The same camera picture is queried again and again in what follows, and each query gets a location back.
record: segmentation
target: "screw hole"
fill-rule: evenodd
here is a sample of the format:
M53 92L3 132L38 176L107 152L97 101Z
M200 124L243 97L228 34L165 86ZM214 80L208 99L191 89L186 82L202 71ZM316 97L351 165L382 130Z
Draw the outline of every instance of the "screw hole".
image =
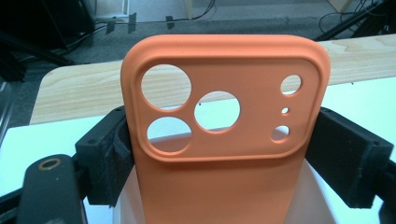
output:
M58 158L48 159L46 161L41 162L38 165L38 169L40 171L48 171L57 167L59 164L61 164L61 160L59 160Z

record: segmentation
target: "large circular hole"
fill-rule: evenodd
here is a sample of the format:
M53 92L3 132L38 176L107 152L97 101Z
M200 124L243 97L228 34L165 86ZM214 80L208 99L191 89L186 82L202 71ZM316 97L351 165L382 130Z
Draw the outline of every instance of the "large circular hole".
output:
M163 117L148 126L148 140L161 152L179 152L191 140L191 129L181 119Z
M151 105L164 110L174 109L189 99L191 82L180 68L159 64L143 75L142 92Z
M217 97L226 100L210 102ZM209 131L221 131L231 127L239 117L238 100L226 91L213 91L201 98L195 107L194 115L198 124Z

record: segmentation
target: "white tabletop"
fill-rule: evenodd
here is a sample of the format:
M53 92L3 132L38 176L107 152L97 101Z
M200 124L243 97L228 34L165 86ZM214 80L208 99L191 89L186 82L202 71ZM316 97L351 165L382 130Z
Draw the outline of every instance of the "white tabletop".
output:
M330 86L323 106L358 123L396 144L396 77ZM53 154L75 154L74 144L102 117L12 128L0 147L0 195L22 185L25 169L33 162ZM396 153L391 159L396 161ZM349 209L318 178L337 223L379 223L381 200L375 198L372 209ZM90 223L111 223L112 209L107 206L86 206Z

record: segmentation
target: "wooden surface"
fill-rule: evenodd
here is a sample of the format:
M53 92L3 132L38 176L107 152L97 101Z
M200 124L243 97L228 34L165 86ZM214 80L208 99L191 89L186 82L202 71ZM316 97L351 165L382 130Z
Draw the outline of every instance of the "wooden surface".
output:
M332 72L330 85L396 76L396 35L381 35L320 43L329 53ZM120 91L121 62L96 63L57 68L42 80L31 124L105 115L123 105ZM180 82L171 76L169 66L157 66L155 76L147 81L147 97L157 99L158 106L177 105L179 99L157 97ZM296 86L289 83L285 90ZM215 99L225 96L217 95Z

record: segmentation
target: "orange silicone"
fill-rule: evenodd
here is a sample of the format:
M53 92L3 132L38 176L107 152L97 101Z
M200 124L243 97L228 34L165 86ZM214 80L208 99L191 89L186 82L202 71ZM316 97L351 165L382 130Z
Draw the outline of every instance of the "orange silicone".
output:
M150 67L172 64L191 81L187 102L161 110L144 97ZM282 93L298 75L301 87ZM159 35L136 44L121 68L125 103L145 220L149 223L282 223L330 75L326 51L289 35ZM209 92L227 91L241 110L236 123L210 132L194 108ZM287 114L282 108L289 109ZM151 144L149 125L183 120L191 135ZM289 135L275 141L275 127ZM189 141L174 153L158 150Z

